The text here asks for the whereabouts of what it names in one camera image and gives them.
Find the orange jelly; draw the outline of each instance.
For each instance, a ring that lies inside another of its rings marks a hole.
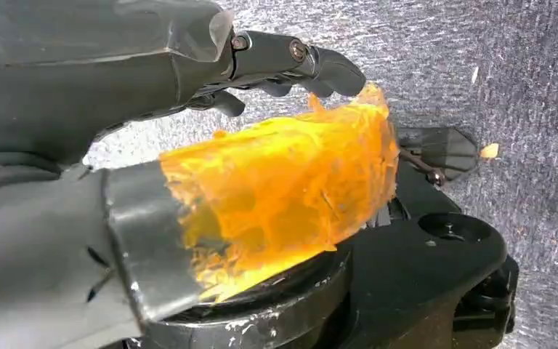
[[[161,155],[185,205],[180,243],[201,298],[225,300],[356,233],[395,194],[398,146],[381,90]]]

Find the metal screw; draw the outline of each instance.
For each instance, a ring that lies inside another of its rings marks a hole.
[[[307,47],[300,40],[294,40],[290,43],[290,54],[295,61],[302,62],[307,54]]]
[[[244,36],[236,36],[232,39],[232,48],[236,51],[246,49],[248,46],[247,39]]]

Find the black base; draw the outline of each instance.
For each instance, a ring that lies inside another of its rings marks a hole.
[[[392,224],[367,228],[126,348],[493,348],[514,325],[518,267],[501,235],[400,164]]]

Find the circular hole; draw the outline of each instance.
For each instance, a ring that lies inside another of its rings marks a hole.
[[[477,243],[495,231],[487,223],[459,213],[432,213],[418,220],[420,228],[427,233],[451,241]]]

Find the gray plastic arm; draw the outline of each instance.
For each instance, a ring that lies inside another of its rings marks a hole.
[[[140,333],[120,278],[87,302],[114,263],[106,172],[0,188],[0,348],[98,348]]]

